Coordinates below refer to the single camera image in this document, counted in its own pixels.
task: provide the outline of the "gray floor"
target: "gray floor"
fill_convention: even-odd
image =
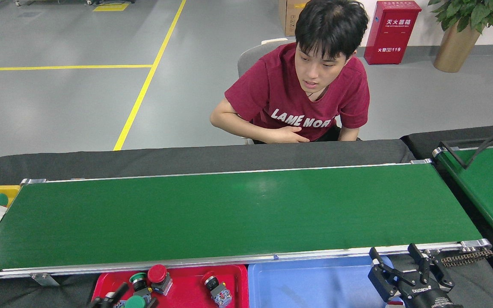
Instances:
[[[123,12],[92,12],[82,0],[20,7],[0,0],[0,68],[151,65],[180,2],[137,0]],[[123,150],[241,144],[208,117],[237,78],[241,52],[282,37],[276,3],[187,0]],[[372,101],[362,139],[493,125],[493,56],[471,56],[456,74],[432,60],[365,65]],[[112,150],[148,72],[0,71],[0,156]]]

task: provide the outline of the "black table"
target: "black table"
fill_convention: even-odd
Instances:
[[[67,180],[360,166],[406,163],[413,158],[400,140],[23,154],[0,157],[0,185],[16,185],[23,178]],[[336,185],[347,185],[347,182]],[[397,268],[412,266],[407,256],[390,258]],[[456,282],[449,294],[454,302],[469,308],[493,307],[493,270],[487,261],[451,267],[449,273]],[[90,302],[98,275],[54,278],[60,287],[40,287],[29,278],[2,279],[0,307],[84,307]]]
[[[423,160],[426,158],[433,158],[432,151],[435,148],[439,147],[439,142],[441,141],[446,142],[449,140],[485,139],[491,137],[492,135],[493,126],[487,126],[417,133],[403,136],[401,140],[403,140],[403,142],[407,144],[414,156],[416,156],[416,159]],[[478,147],[478,145],[479,142],[472,142],[471,144],[471,146],[473,147]],[[454,193],[466,213],[470,216],[472,222],[475,224],[479,232],[493,245],[493,228],[491,228],[485,218],[475,208],[473,202],[467,197],[467,195],[465,195],[456,181],[452,179],[452,176],[444,169],[444,166],[441,166],[437,162],[436,168],[439,171],[441,177],[448,184],[448,187],[450,188],[452,193]],[[493,257],[489,258],[488,262],[493,268]]]

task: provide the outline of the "chair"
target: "chair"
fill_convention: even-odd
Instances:
[[[268,39],[266,41],[262,41],[262,43],[256,47],[252,47],[249,50],[245,51],[239,56],[239,60],[237,61],[237,72],[239,73],[239,77],[242,76],[249,68],[252,67],[260,59],[262,56],[266,55],[270,51],[279,47],[280,45],[291,43],[287,38],[276,38],[276,39]],[[254,144],[252,139],[244,138],[244,144]]]

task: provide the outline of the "yellow floor marking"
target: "yellow floor marking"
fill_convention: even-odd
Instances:
[[[155,74],[155,70],[157,69],[157,66],[159,66],[159,62],[161,61],[163,53],[165,52],[165,49],[166,49],[166,45],[168,44],[168,42],[170,40],[170,36],[172,35],[172,32],[174,31],[174,27],[176,26],[176,23],[178,22],[178,18],[180,17],[180,14],[182,13],[182,10],[183,10],[185,4],[186,4],[186,0],[182,0],[182,3],[180,4],[180,7],[178,8],[176,15],[174,16],[174,20],[172,21],[172,24],[170,24],[169,31],[167,31],[167,33],[166,33],[166,37],[163,40],[163,44],[161,45],[161,48],[159,48],[159,52],[157,53],[155,61],[153,61],[153,65],[151,66],[151,69],[149,70],[149,73],[146,77],[146,81],[144,82],[144,84],[142,86],[142,90],[140,90],[140,93],[138,94],[137,100],[134,103],[133,109],[131,110],[131,113],[129,114],[127,121],[125,122],[125,126],[123,127],[123,130],[121,131],[121,134],[119,135],[119,138],[117,139],[117,143],[115,144],[115,147],[113,148],[114,151],[119,151],[119,150],[121,150],[121,148],[123,148],[123,144],[125,143],[125,139],[127,138],[127,135],[129,134],[129,130],[131,130],[131,126],[133,125],[134,119],[137,116],[138,110],[140,109],[140,105],[142,104],[143,98],[146,95],[149,84],[151,83],[151,80],[153,79],[153,75]]]
[[[69,65],[69,66],[30,66],[23,68],[0,68],[0,71],[69,70],[77,68],[151,68],[153,65]]]
[[[124,11],[125,8],[129,6],[129,3],[121,3],[121,4],[100,4],[97,6],[93,12],[120,12]]]

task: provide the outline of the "chain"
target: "chain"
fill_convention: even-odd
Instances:
[[[454,257],[442,258],[441,262],[445,267],[458,267],[459,265],[466,265],[469,263],[475,263],[483,259],[488,259],[493,256],[492,250],[483,250],[475,253],[468,253],[457,255]]]

